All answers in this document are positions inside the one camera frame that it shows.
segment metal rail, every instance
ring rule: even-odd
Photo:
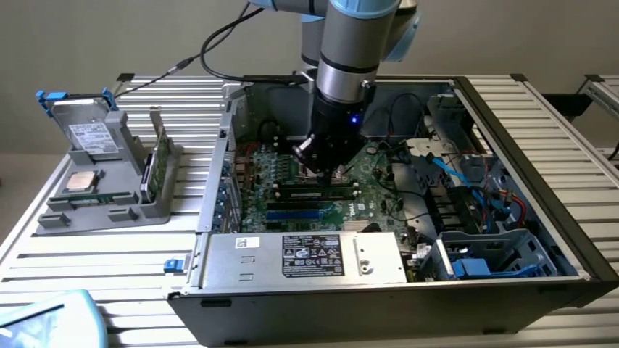
[[[129,88],[147,79],[134,78]],[[608,169],[528,85],[508,76],[469,79],[569,213],[619,270],[619,189]],[[106,320],[111,346],[199,347],[159,289],[182,284],[183,276],[165,277],[161,265],[171,256],[190,252],[194,244],[193,231],[220,124],[221,88],[222,81],[213,78],[166,78],[121,98],[118,106],[127,112],[133,134],[143,142],[154,139],[147,108],[159,105],[169,135],[183,145],[170,222],[30,238],[43,199],[65,169],[61,162],[0,247],[0,312],[63,290],[87,289]],[[605,348],[617,344],[619,290],[614,290],[581,309],[550,313],[516,335],[360,342],[354,347]]]

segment white wall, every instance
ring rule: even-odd
[[[37,89],[94,92],[118,73],[159,74],[198,50],[242,0],[6,0],[0,10],[0,152],[65,150]],[[381,73],[524,73],[542,91],[573,91],[584,73],[619,74],[616,0],[420,0],[409,56]],[[297,16],[262,13],[212,52],[233,74],[297,65]],[[198,64],[183,74],[201,74]],[[580,122],[610,146],[619,123]]]

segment motherboard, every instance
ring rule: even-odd
[[[358,151],[333,173],[332,185],[318,186],[314,174],[290,154],[269,145],[249,146],[237,156],[244,233],[302,231],[388,231],[406,235],[397,197],[378,186],[377,143]]]

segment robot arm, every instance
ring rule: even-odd
[[[318,62],[306,140],[293,148],[300,161],[329,184],[333,170],[364,145],[364,113],[373,99],[377,66],[400,60],[412,41],[414,1],[250,0],[274,10],[324,16],[320,52],[304,44],[305,62]]]

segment green circuit board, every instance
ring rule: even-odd
[[[353,231],[350,222],[360,221],[361,223],[357,223],[357,225],[362,225],[364,222],[377,223],[382,231],[394,232],[396,235],[405,234],[405,223],[393,220],[381,211],[381,201],[384,200],[390,207],[396,198],[392,193],[376,184],[372,170],[380,155],[368,154],[365,149],[369,146],[377,148],[377,144],[369,143],[349,161],[342,172],[333,175],[332,187],[320,188],[324,196],[334,195],[341,190],[352,190],[348,187],[356,182],[356,198],[353,200],[332,200],[330,202],[317,200],[317,202],[313,202],[317,209],[310,209],[309,216],[284,219],[272,218],[272,216],[273,214],[285,216],[288,213],[293,214],[292,211],[304,214],[304,210],[288,209],[288,206],[292,208],[294,206],[285,202],[277,205],[277,208],[282,209],[269,209],[269,205],[272,208],[272,203],[278,202],[273,196],[273,184],[302,186],[310,185],[314,179],[310,172],[306,171],[292,155],[277,154],[269,146],[258,146],[244,157],[241,232]],[[398,219],[404,218],[401,212],[393,215]]]

